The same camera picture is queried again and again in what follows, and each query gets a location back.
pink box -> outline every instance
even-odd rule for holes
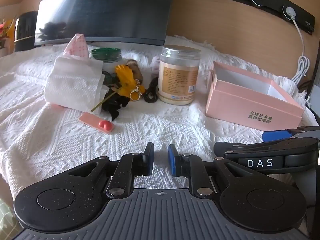
[[[214,62],[206,115],[270,131],[299,126],[303,108],[269,78]]]

key ring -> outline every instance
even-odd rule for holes
[[[140,81],[137,80],[137,79],[136,79],[135,81],[137,82],[136,88],[135,88],[134,90],[132,90],[131,93],[130,93],[130,95],[129,95],[129,98],[130,98],[132,101],[138,101],[138,100],[141,98],[141,96],[142,96],[142,94],[141,94],[140,91],[139,91]],[[132,95],[133,93],[137,93],[137,94],[138,94],[138,99],[133,99],[133,98],[131,97],[131,95]]]

white power cable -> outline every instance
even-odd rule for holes
[[[305,47],[304,47],[304,42],[303,42],[303,38],[302,38],[302,35],[301,35],[301,32],[300,32],[300,29],[299,29],[299,27],[298,27],[298,25],[296,23],[296,12],[294,11],[294,9],[292,7],[287,7],[286,12],[290,16],[291,20],[293,21],[295,27],[298,30],[300,39],[302,41],[302,47],[303,47],[302,55],[298,59],[297,72],[294,75],[294,77],[291,79],[296,85],[298,85],[299,82],[301,81],[301,79],[306,76],[306,73],[307,73],[307,71],[308,71],[308,69],[310,67],[310,60],[304,55]]]

metal screw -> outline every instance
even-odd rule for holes
[[[201,187],[197,190],[198,194],[201,196],[207,196],[213,193],[212,189],[208,187]]]
[[[124,189],[120,187],[115,187],[109,190],[109,194],[113,196],[120,196],[124,193]]]

pink gingham fabric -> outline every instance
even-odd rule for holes
[[[71,39],[71,41],[69,42],[69,44],[63,52],[63,55],[65,54],[85,58],[89,57],[88,46],[83,34],[77,33],[75,36],[73,36],[73,38]]]

